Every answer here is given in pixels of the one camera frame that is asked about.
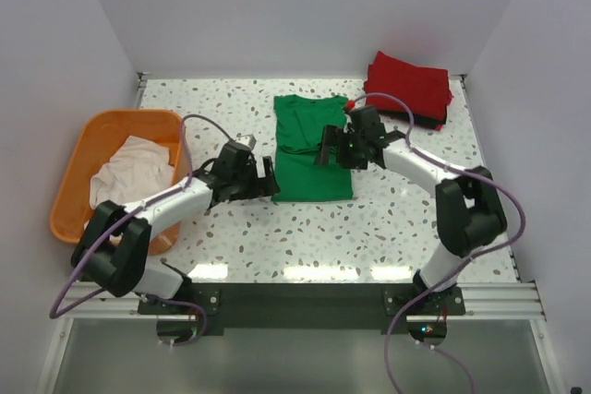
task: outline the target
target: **folded green shirt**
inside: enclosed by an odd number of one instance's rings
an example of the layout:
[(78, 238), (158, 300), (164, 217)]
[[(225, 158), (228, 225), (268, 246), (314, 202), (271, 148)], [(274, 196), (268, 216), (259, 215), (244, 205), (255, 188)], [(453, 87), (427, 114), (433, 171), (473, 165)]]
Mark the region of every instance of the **folded green shirt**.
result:
[(277, 114), (275, 178), (281, 192), (274, 202), (325, 202), (353, 197), (351, 172), (336, 163), (314, 164), (326, 125), (343, 127), (346, 118), (342, 96), (305, 99), (296, 95), (278, 96), (273, 107)]

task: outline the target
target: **white wall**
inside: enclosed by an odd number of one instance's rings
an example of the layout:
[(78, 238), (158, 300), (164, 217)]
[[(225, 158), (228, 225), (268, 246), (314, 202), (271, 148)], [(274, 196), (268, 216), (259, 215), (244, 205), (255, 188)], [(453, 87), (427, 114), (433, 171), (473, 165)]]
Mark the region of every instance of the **white wall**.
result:
[(49, 209), (81, 126), (132, 103), (135, 73), (98, 0), (0, 0), (0, 380), (34, 392), (71, 248)]
[(466, 73), (510, 0), (101, 0), (137, 71), (364, 74), (379, 49)]
[(570, 385), (591, 390), (591, 3), (512, 0), (468, 76), (496, 177), (525, 203), (515, 248), (535, 278)]

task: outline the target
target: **orange bin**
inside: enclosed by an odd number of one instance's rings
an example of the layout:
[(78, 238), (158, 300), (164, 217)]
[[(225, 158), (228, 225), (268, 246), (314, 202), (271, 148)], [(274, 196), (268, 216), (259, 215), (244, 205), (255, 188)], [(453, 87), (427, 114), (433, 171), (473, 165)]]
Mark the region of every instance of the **orange bin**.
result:
[[(111, 110), (94, 116), (83, 128), (67, 164), (50, 217), (52, 233), (77, 244), (90, 219), (90, 178), (121, 148), (129, 136), (146, 138), (167, 147), (175, 168), (174, 185), (188, 173), (178, 128), (181, 117), (166, 110)], [(161, 232), (150, 243), (150, 255), (168, 251), (178, 237), (179, 223)]]

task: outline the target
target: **white cloth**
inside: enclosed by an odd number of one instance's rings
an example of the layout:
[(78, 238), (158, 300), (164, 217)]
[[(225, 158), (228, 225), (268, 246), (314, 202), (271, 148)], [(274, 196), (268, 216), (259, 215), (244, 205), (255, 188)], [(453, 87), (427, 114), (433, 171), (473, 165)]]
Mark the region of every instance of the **white cloth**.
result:
[(174, 168), (169, 160), (168, 148), (129, 136), (90, 179), (90, 207), (95, 209), (105, 200), (124, 205), (163, 191), (173, 180)]

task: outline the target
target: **white speckled tabletop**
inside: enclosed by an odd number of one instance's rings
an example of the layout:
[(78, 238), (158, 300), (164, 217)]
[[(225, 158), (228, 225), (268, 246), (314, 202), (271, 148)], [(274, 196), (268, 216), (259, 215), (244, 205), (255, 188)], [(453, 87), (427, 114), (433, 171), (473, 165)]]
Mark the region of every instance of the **white speckled tabletop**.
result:
[[(141, 108), (180, 115), (201, 113), (231, 135), (254, 134), (255, 155), (273, 155), (272, 98), (360, 95), (363, 79), (151, 79)], [(482, 164), (459, 80), (440, 132), (418, 128), (413, 140), (433, 154), (466, 166)], [(405, 124), (382, 117), (386, 129)], [(201, 121), (187, 124), (193, 164), (217, 155), (223, 135)], [(353, 172), (351, 201), (291, 204), (268, 198), (222, 204), (183, 222), (167, 262), (195, 281), (410, 281), (438, 243), (435, 202), (407, 179), (379, 167)], [(510, 251), (479, 258), (463, 282), (515, 282)]]

